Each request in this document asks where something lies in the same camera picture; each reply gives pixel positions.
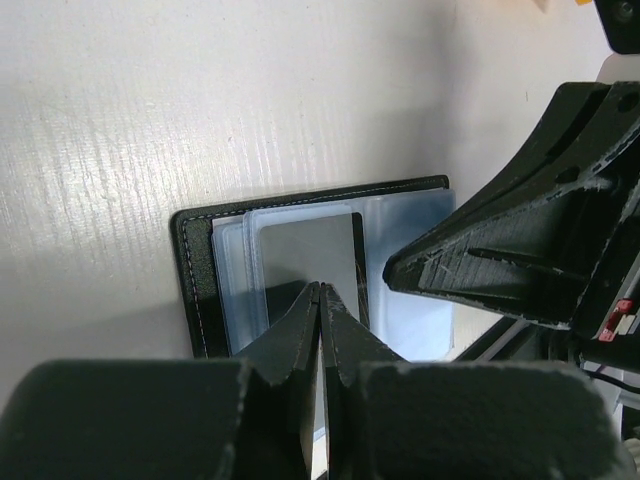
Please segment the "black leather card holder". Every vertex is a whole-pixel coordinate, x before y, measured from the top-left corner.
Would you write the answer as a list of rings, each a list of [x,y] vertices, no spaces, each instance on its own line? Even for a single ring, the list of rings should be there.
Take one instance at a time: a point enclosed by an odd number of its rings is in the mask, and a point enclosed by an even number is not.
[[[193,356],[227,358],[232,355],[224,326],[211,241],[214,220],[241,217],[249,211],[265,208],[449,188],[446,175],[432,175],[217,203],[176,212],[169,226]]]

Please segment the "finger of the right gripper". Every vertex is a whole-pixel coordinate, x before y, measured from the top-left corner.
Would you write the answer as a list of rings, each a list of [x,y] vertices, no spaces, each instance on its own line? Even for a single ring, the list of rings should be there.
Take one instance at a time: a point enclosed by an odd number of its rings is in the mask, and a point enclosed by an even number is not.
[[[513,159],[393,254],[390,289],[596,330],[639,249],[639,86],[561,85]]]

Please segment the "black credit card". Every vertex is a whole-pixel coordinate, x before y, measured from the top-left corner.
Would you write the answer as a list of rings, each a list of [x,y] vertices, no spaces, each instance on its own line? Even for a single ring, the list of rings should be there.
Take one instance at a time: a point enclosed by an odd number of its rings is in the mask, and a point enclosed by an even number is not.
[[[346,205],[288,210],[259,218],[256,227],[271,325],[307,284],[319,282],[333,285],[354,318],[370,326],[361,213]]]

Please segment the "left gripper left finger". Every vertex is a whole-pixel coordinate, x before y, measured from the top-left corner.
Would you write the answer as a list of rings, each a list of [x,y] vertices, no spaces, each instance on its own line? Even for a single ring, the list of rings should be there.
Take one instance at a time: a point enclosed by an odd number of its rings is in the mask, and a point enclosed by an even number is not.
[[[5,479],[307,479],[320,287],[231,358],[56,360],[1,416]]]

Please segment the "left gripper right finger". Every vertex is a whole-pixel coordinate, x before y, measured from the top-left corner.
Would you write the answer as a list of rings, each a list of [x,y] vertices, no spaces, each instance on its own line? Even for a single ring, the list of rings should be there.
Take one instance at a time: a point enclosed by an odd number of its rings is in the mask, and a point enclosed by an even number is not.
[[[319,293],[332,479],[626,479],[593,383],[559,362],[404,360]]]

